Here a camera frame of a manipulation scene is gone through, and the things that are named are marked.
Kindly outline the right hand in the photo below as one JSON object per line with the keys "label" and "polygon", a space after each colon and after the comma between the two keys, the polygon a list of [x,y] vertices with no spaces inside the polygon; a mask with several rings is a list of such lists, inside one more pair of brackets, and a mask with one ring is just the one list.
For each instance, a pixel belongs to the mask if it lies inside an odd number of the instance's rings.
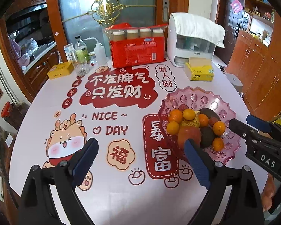
{"label": "right hand", "polygon": [[268,173],[268,178],[263,188],[263,192],[261,193],[261,203],[263,207],[263,211],[267,211],[271,208],[273,202],[272,198],[276,193],[276,187],[274,184],[274,177]]}

